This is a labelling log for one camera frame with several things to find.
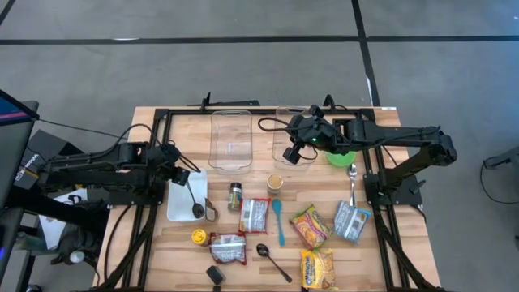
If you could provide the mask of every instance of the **red and white package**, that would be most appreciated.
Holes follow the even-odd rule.
[[[247,264],[245,255],[245,234],[218,234],[209,235],[209,250],[217,264],[231,263],[235,260],[243,265]]]
[[[270,199],[242,199],[238,230],[249,233],[267,233],[267,214]]]

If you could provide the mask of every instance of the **black ladle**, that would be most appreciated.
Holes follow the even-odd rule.
[[[200,219],[205,214],[204,207],[201,204],[196,203],[195,197],[193,196],[193,191],[191,190],[191,186],[189,185],[189,181],[186,182],[186,186],[189,190],[189,193],[191,194],[191,198],[193,199],[193,208],[191,209],[191,211],[193,212],[193,215],[195,215],[196,219]]]
[[[256,250],[258,251],[258,255],[260,256],[264,256],[264,257],[268,257],[268,259],[276,266],[276,268],[279,270],[279,272],[281,273],[281,275],[283,275],[283,277],[285,278],[285,280],[289,283],[292,283],[292,278],[287,274],[285,273],[285,271],[283,271],[276,263],[274,263],[274,260],[271,259],[269,253],[268,253],[268,247],[262,243],[258,244],[256,246]]]

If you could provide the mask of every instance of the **gray floor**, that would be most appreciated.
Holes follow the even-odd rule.
[[[368,36],[519,34],[512,0],[360,0]],[[16,0],[0,39],[355,35],[350,1]],[[420,174],[431,245],[450,290],[519,286],[519,206],[492,203],[478,185],[482,159],[519,145],[519,43],[370,44],[380,100],[409,126],[441,125],[459,153],[448,168]],[[214,101],[309,105],[331,93],[370,105],[358,44],[0,46],[0,88],[41,103],[41,116],[113,133],[137,105]],[[86,151],[113,141],[38,123]],[[492,195],[519,200],[507,166],[487,171]],[[87,289],[86,265],[36,262],[47,291]],[[9,273],[17,267],[12,260]],[[12,291],[6,276],[1,291]]]

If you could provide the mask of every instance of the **wooden table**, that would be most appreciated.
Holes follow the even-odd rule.
[[[136,108],[133,123],[140,122],[151,126],[155,109],[155,107]],[[379,125],[400,126],[395,109],[375,108],[375,116]],[[336,212],[337,202],[350,198],[350,178],[346,175],[345,169],[331,166],[323,153],[320,153],[315,163],[305,171],[287,171],[274,168],[271,157],[272,133],[263,132],[258,128],[257,120],[261,116],[256,115],[252,116],[254,153],[251,171],[243,175],[219,175],[208,164],[211,134],[210,117],[210,115],[174,116],[170,138],[175,140],[177,147],[184,155],[192,159],[198,167],[205,168],[208,171],[208,198],[219,211],[220,219],[216,223],[205,222],[202,224],[168,221],[166,217],[166,192],[166,202],[158,208],[146,291],[210,290],[212,282],[205,274],[205,270],[215,263],[208,248],[198,247],[191,242],[191,232],[196,228],[215,232],[236,232],[239,215],[227,210],[226,200],[229,194],[229,184],[241,182],[243,196],[246,198],[267,198],[266,180],[270,174],[280,174],[285,180],[279,198],[283,201],[281,216],[286,244],[284,247],[279,246],[276,215],[270,208],[268,234],[247,234],[247,266],[238,262],[219,265],[219,268],[227,277],[222,289],[300,290],[300,251],[304,249],[304,246],[302,240],[290,226],[289,218],[313,203],[320,216],[332,228],[332,219]],[[326,118],[331,121],[333,115],[328,115]],[[265,123],[265,126],[273,127],[273,123]],[[149,136],[148,130],[137,127],[131,130],[129,140],[148,141]],[[398,163],[408,158],[405,148],[388,147],[388,150]],[[386,166],[391,167],[392,162],[389,157],[384,157],[384,160]],[[367,205],[362,185],[365,167],[360,153],[357,155],[355,164],[358,167],[355,183],[357,206],[371,211],[371,207]],[[374,170],[377,169],[376,163],[373,164],[373,167]],[[123,206],[112,209],[106,234],[111,232],[123,209]],[[439,285],[440,280],[423,217],[409,206],[396,206],[395,210],[402,245],[407,256],[429,282]],[[127,252],[134,214],[135,207],[132,207],[115,232],[109,252],[110,272]],[[143,223],[146,217],[147,210],[144,211]],[[100,275],[103,274],[107,240],[108,236],[105,237],[103,242],[101,258],[97,265]],[[291,284],[285,281],[270,261],[261,258],[256,253],[255,246],[258,243],[264,243],[270,248],[272,258],[294,279]],[[334,235],[324,244],[324,247],[334,250],[334,268],[339,290],[385,290],[375,223],[372,218],[366,224],[358,246]],[[398,286],[400,280],[396,259],[391,251],[389,254],[392,261],[393,278],[395,285]],[[140,258],[141,251],[135,257],[131,278],[132,286],[135,286],[137,282]]]

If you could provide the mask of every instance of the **white plate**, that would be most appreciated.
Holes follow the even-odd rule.
[[[208,175],[205,170],[200,173],[192,172],[187,179],[193,196],[198,204],[201,204],[205,210],[205,199],[208,197]],[[168,192],[168,220],[179,222],[201,221],[204,217],[196,219],[193,215],[193,199],[189,193],[187,186],[179,186],[169,181]]]

